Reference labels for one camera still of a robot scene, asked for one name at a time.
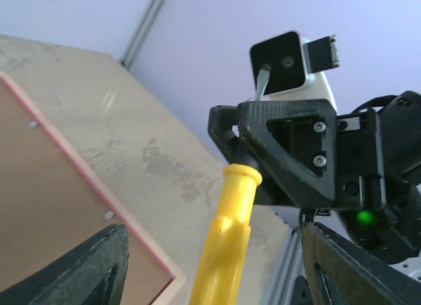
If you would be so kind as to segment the yellow handled screwdriver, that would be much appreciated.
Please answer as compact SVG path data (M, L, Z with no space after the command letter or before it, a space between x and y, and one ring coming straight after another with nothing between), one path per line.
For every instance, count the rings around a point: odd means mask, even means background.
M228 164L216 215L210 224L190 304L235 304L251 234L250 220L257 187L272 180L258 169Z

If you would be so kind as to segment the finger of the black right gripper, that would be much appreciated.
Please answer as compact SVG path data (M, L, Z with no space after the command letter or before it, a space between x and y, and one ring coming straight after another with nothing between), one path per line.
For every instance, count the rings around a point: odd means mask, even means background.
M259 164L248 146L233 131L233 127L238 124L236 106L214 106L209 111L208 135L228 164L241 164L258 169Z

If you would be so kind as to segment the pink wooden photo frame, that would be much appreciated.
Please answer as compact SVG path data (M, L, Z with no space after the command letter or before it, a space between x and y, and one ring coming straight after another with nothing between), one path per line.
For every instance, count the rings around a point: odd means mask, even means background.
M169 304L178 266L8 75L1 75L1 292L111 224L128 232L120 304Z

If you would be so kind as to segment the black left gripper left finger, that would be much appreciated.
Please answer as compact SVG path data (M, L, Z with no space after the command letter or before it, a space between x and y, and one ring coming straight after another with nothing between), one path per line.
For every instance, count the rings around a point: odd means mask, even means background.
M128 232L111 224L35 274L1 292L2 304L120 304Z

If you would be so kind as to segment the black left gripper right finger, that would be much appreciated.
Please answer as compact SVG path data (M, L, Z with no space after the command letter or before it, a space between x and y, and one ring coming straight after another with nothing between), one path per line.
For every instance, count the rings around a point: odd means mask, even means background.
M302 227L303 263L314 304L419 304L420 282L321 223Z

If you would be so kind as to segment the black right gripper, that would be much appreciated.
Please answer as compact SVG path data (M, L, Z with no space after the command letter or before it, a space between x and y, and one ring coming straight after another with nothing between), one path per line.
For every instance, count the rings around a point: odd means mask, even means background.
M419 254L419 94L378 97L346 115L326 99L237 108L240 136L272 178L259 204L307 219L335 211L352 240L388 264Z

